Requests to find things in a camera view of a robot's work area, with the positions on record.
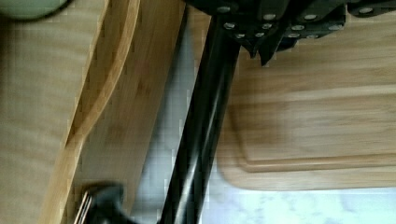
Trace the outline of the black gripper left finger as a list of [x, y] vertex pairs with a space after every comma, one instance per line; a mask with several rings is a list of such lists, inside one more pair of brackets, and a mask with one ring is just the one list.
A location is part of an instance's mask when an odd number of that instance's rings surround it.
[[219, 19], [227, 35], [246, 49], [251, 58], [260, 55], [265, 66], [275, 55], [285, 32], [291, 0], [186, 0], [186, 3]]

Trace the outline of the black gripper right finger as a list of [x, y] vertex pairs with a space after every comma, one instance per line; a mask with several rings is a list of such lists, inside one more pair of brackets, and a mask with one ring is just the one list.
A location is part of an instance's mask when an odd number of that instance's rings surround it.
[[293, 16], [277, 51], [292, 49], [300, 39], [317, 39], [343, 30], [347, 13], [368, 19], [395, 10], [395, 0], [312, 0]]

